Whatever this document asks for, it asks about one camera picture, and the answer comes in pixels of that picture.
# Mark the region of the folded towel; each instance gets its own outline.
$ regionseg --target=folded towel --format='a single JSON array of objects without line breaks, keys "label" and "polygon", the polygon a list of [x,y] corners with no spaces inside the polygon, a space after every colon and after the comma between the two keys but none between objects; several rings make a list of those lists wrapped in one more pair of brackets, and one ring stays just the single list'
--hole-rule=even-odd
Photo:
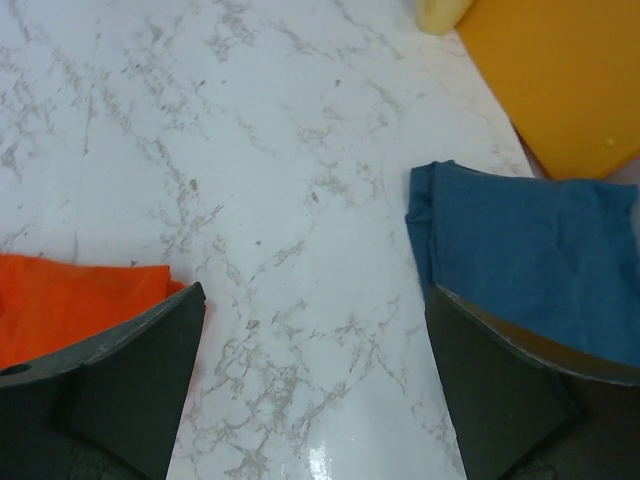
[{"label": "folded towel", "polygon": [[168,266],[78,267],[0,254],[0,370],[115,327],[183,287]]},{"label": "folded towel", "polygon": [[593,180],[415,168],[406,221],[423,291],[440,284],[537,334],[640,367],[637,198],[635,186]]}]

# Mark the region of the blue cloth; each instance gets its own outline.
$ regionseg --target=blue cloth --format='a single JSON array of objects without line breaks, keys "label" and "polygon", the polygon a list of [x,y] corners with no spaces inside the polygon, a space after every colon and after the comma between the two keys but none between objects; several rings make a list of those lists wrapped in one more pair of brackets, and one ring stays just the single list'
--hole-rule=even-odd
[{"label": "blue cloth", "polygon": [[475,172],[411,172],[409,236],[423,291],[437,283],[559,343],[640,367],[634,186]]}]

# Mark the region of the red-orange fabric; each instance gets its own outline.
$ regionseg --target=red-orange fabric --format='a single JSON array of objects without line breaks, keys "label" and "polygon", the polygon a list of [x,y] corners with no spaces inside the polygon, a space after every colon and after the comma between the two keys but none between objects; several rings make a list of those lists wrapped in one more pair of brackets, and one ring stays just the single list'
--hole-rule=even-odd
[{"label": "red-orange fabric", "polygon": [[78,267],[0,254],[0,369],[115,327],[184,288],[169,267]]}]

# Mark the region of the marble tabletop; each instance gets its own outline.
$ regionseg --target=marble tabletop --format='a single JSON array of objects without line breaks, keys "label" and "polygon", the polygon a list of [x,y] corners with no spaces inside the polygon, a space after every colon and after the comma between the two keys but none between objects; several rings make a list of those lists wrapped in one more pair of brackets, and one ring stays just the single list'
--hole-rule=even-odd
[{"label": "marble tabletop", "polygon": [[451,158],[530,174],[406,0],[0,3],[0,250],[207,293],[169,479],[464,478],[403,221]]}]

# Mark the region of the yellow object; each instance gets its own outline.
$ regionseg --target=yellow object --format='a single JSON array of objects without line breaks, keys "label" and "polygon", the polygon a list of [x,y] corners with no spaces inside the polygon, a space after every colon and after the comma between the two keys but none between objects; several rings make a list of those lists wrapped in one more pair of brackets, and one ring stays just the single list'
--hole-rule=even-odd
[{"label": "yellow object", "polygon": [[469,53],[553,178],[604,177],[640,154],[640,1],[477,0]]},{"label": "yellow object", "polygon": [[416,21],[433,35],[449,33],[473,0],[416,0]]}]

